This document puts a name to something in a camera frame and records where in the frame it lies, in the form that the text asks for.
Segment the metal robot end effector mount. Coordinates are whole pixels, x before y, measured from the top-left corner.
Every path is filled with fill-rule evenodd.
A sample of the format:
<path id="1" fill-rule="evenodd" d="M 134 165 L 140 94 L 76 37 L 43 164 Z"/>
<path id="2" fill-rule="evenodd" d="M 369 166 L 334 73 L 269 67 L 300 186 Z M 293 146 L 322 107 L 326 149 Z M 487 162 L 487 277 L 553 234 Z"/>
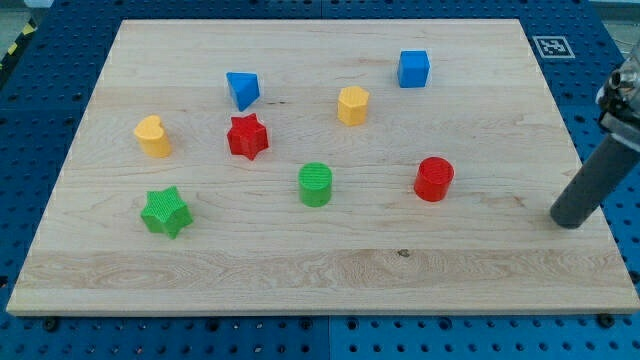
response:
<path id="1" fill-rule="evenodd" d="M 615 140 L 639 150 L 639 43 L 606 79 L 596 96 L 598 120 Z"/>

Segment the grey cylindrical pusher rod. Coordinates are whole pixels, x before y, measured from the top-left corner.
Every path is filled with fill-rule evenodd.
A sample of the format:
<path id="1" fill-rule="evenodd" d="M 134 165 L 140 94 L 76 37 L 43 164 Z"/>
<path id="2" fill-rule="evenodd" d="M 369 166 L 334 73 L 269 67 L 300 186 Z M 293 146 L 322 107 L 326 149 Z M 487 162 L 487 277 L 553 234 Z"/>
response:
<path id="1" fill-rule="evenodd" d="M 638 163 L 638 143 L 607 135 L 551 206 L 552 220 L 579 228 Z"/>

